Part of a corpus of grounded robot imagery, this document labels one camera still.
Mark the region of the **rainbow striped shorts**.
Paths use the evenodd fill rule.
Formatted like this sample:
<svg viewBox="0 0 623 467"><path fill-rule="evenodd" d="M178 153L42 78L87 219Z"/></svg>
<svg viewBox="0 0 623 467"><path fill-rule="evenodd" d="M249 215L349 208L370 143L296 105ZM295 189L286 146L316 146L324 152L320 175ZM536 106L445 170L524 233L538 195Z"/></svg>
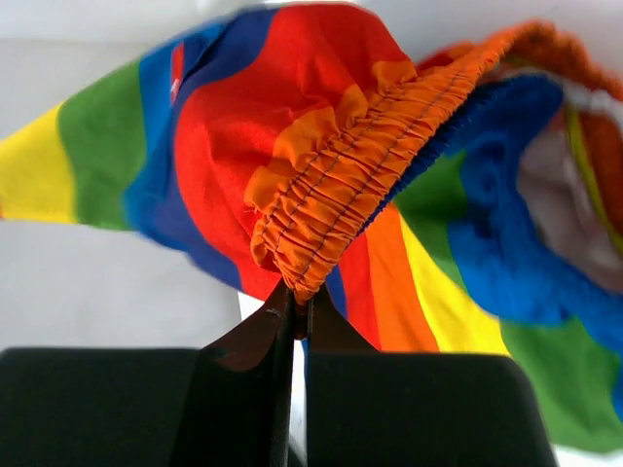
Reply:
<svg viewBox="0 0 623 467"><path fill-rule="evenodd" d="M540 20L411 60L352 4L172 38L1 143L1 216L136 231L378 350L508 356L622 447L622 81Z"/></svg>

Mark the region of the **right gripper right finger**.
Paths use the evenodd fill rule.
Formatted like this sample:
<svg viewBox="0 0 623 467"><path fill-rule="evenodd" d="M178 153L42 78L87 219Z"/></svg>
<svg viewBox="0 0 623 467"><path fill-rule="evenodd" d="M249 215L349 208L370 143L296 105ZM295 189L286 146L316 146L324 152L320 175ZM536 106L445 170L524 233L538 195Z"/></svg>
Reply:
<svg viewBox="0 0 623 467"><path fill-rule="evenodd" d="M310 466L557 463L513 360L380 352L326 291L309 303L306 389Z"/></svg>

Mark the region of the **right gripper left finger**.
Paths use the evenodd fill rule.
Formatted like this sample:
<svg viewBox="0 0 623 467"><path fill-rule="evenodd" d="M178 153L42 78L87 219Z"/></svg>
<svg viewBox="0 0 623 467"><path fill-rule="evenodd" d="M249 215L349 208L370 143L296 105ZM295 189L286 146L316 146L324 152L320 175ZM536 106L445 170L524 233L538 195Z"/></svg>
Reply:
<svg viewBox="0 0 623 467"><path fill-rule="evenodd" d="M284 466L293 295L204 348L1 354L5 466Z"/></svg>

